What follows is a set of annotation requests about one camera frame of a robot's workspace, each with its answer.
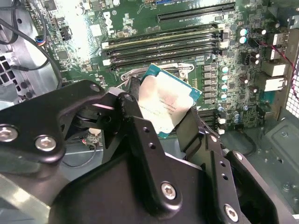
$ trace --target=pcie slot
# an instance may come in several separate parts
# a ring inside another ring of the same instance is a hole
[[[158,22],[174,22],[178,20],[186,20],[197,18],[204,15],[223,14],[225,12],[233,12],[235,3],[220,4],[214,7],[202,7],[200,9],[189,9],[174,13],[158,14]]]
[[[155,41],[155,42],[150,42],[150,43],[145,43],[142,45],[134,45],[134,46],[126,46],[126,47],[119,47],[116,49],[111,49],[105,51],[105,53],[109,56],[117,56],[121,54],[123,51],[130,51],[133,50],[134,52],[136,51],[142,51],[143,49],[157,49],[159,47],[163,47],[164,45],[167,44],[173,44],[179,45],[182,42],[187,42],[187,41],[192,41],[192,40],[198,40],[199,42],[203,41],[212,41],[217,37],[217,34],[215,33],[209,33],[209,34],[203,34],[203,35],[192,35],[192,36],[184,36],[180,38],[175,38],[175,39],[169,39],[169,40],[164,40],[164,41]]]
[[[216,28],[208,28],[204,30],[199,30],[195,32],[190,32],[190,33],[182,33],[182,34],[177,34],[177,35],[170,35],[170,36],[161,36],[161,37],[156,37],[156,38],[151,38],[151,39],[145,39],[145,40],[140,40],[140,41],[135,41],[135,42],[125,42],[125,43],[119,43],[119,44],[114,44],[114,45],[109,45],[108,42],[103,42],[102,43],[102,48],[104,50],[106,49],[115,49],[115,48],[120,48],[120,47],[126,47],[126,46],[136,46],[136,45],[141,45],[141,44],[147,44],[150,42],[164,42],[165,40],[169,39],[176,39],[176,38],[182,38],[182,37],[188,37],[192,35],[200,35],[200,34],[209,34],[213,32],[219,31]]]
[[[116,54],[107,55],[108,58],[116,57],[116,58],[123,58],[123,57],[136,57],[142,56],[147,54],[154,54],[158,52],[164,51],[175,51],[178,49],[186,49],[189,47],[199,47],[204,46],[210,43],[218,42],[218,39],[215,38],[208,38],[208,39],[195,39],[190,41],[178,42],[178,43],[169,43],[169,44],[162,44],[158,46],[152,46],[147,48],[139,48],[139,49],[130,49],[123,52],[117,52]]]
[[[216,28],[216,24],[205,24],[205,25],[199,25],[194,27],[186,27],[186,28],[177,28],[177,29],[171,29],[171,30],[161,30],[154,33],[148,33],[148,34],[141,34],[141,35],[134,35],[130,37],[123,37],[119,39],[112,39],[108,40],[108,45],[115,45],[120,43],[127,43],[127,42],[135,42],[135,41],[141,41],[143,39],[150,39],[150,38],[156,38],[161,36],[167,36],[167,35],[177,35],[182,33],[190,33],[195,31],[200,31],[203,29],[209,29],[209,28]]]
[[[158,58],[149,58],[143,61],[135,61],[135,62],[128,62],[128,63],[120,63],[120,64],[113,64],[110,69],[111,70],[117,70],[121,68],[126,68],[129,66],[136,66],[136,65],[148,65],[149,63],[161,63],[163,61],[175,61],[175,60],[181,60],[185,58],[190,58],[194,56],[201,56],[201,55],[206,55],[206,54],[212,54],[215,53],[217,49],[208,49],[205,51],[196,51],[196,52],[191,52],[191,53],[185,53],[181,55],[169,55],[169,56],[163,56],[163,57],[158,57]]]

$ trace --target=cable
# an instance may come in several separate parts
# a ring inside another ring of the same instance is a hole
[[[18,0],[13,0],[12,7],[16,7],[19,3],[20,2]],[[15,14],[15,9],[13,9],[13,8],[12,8],[12,11],[11,11],[11,24],[13,25],[13,27],[15,29],[19,28],[18,27],[18,21],[17,21],[17,18],[16,18],[16,14]],[[18,37],[19,36],[13,32],[9,42],[0,41],[0,44],[2,44],[2,45],[13,44],[18,40]]]
[[[15,32],[18,36],[24,38],[26,41],[28,41],[29,43],[31,43],[32,45],[34,45],[37,49],[39,49],[42,54],[48,59],[48,61],[51,63],[52,68],[56,74],[57,80],[58,80],[58,85],[57,85],[57,89],[60,89],[62,86],[62,76],[60,73],[60,70],[58,68],[58,66],[56,65],[55,61],[48,55],[48,53],[40,46],[37,45],[37,43],[32,40],[30,37],[28,37],[26,34],[24,34],[23,32],[15,29],[14,27],[12,27],[11,25],[9,25],[7,22],[5,22],[3,19],[0,18],[0,25],[6,27],[7,29]]]
[[[80,164],[80,165],[77,165],[77,166],[73,166],[73,165],[70,165],[68,163],[66,163],[65,161],[62,161],[62,163],[69,167],[69,168],[80,168],[80,167],[83,167],[85,165],[87,165],[88,163],[90,163],[91,160],[93,160],[93,158],[95,157],[96,153],[97,153],[97,146],[91,142],[87,142],[85,140],[82,140],[82,143],[85,144],[85,145],[89,145],[89,146],[92,146],[93,147],[93,154],[92,156],[84,163]]]

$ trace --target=silver screw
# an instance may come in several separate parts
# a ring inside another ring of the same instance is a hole
[[[282,186],[283,190],[285,192],[289,192],[290,189],[291,189],[291,185],[289,183],[285,183],[283,186]]]
[[[56,141],[50,136],[42,136],[36,140],[36,148],[49,152],[56,147]]]
[[[13,127],[0,127],[0,141],[10,142],[18,137],[18,132]]]
[[[17,62],[17,58],[15,56],[11,57],[12,62]]]
[[[230,206],[229,204],[224,205],[224,210],[227,216],[233,221],[233,222],[238,222],[239,217],[236,211]]]
[[[288,132],[282,132],[282,133],[280,133],[280,136],[282,138],[286,138],[286,137],[288,137]]]
[[[239,160],[243,160],[243,157],[239,153],[235,153]]]
[[[162,192],[165,197],[167,197],[169,200],[175,199],[177,193],[174,187],[169,183],[162,183],[161,185]]]
[[[217,139],[214,136],[212,136],[212,135],[211,135],[211,139],[213,140],[213,142],[217,141]]]

